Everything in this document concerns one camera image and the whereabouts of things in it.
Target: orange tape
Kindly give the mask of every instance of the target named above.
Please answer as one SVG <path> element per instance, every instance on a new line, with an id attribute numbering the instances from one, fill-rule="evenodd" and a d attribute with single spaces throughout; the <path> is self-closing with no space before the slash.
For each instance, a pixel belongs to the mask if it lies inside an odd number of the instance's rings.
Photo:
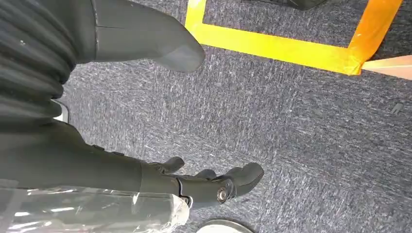
<path id="1" fill-rule="evenodd" d="M 186 28 L 199 43 L 353 75 L 378 49 L 402 0 L 369 0 L 348 48 L 203 23 L 206 0 L 189 0 Z"/>

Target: gray carpet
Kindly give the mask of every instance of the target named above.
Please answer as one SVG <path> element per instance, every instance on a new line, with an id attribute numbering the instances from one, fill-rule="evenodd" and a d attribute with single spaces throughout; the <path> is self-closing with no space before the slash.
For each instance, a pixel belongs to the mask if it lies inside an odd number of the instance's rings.
<path id="1" fill-rule="evenodd" d="M 187 0 L 138 2 L 184 22 Z M 208 0 L 204 21 L 346 46 L 366 3 L 331 0 L 300 12 Z M 375 58 L 412 54 L 411 12 L 405 0 Z M 85 140 L 108 150 L 147 161 L 181 156 L 187 174 L 262 164 L 266 175 L 250 195 L 193 211 L 177 233 L 216 217 L 257 233 L 411 232 L 412 82 L 205 50 L 191 74 L 145 60 L 78 66 L 62 98 Z M 392 114 L 397 103 L 403 109 Z"/>

